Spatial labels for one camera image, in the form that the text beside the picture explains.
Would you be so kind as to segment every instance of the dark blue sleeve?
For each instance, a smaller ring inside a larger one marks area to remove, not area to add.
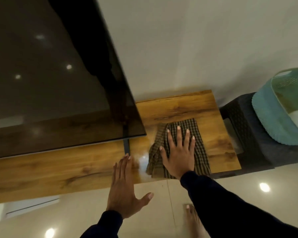
[[[180,182],[188,191],[202,224],[212,238],[298,237],[298,228],[246,203],[208,176],[198,176],[189,171]]]
[[[123,223],[123,217],[117,211],[105,211],[96,225],[92,225],[82,235],[81,238],[116,238],[119,228]]]

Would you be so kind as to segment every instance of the laundry basket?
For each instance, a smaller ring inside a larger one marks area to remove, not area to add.
[[[252,105],[274,140],[298,145],[298,68],[278,72],[254,94]]]

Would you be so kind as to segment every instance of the checkered fabric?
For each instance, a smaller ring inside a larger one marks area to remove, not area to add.
[[[147,174],[153,178],[169,178],[175,179],[171,176],[167,169],[162,164],[162,157],[160,155],[160,146],[164,146],[167,157],[170,155],[170,146],[168,144],[167,129],[170,130],[174,143],[177,144],[177,126],[181,127],[182,142],[184,141],[185,131],[190,130],[190,143],[192,136],[195,136],[195,172],[198,175],[209,175],[211,173],[210,166],[207,160],[207,155],[203,146],[203,141],[199,132],[198,125],[195,119],[188,119],[174,123],[161,124],[158,126],[158,131],[155,137],[155,142],[149,150],[149,163],[147,166]]]

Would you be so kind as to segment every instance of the television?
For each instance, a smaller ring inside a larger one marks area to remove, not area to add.
[[[0,0],[0,158],[144,135],[97,0]]]

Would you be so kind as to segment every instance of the bare foot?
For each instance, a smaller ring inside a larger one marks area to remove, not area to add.
[[[186,218],[187,226],[191,235],[191,238],[205,238],[206,230],[198,216],[193,205],[186,206]]]

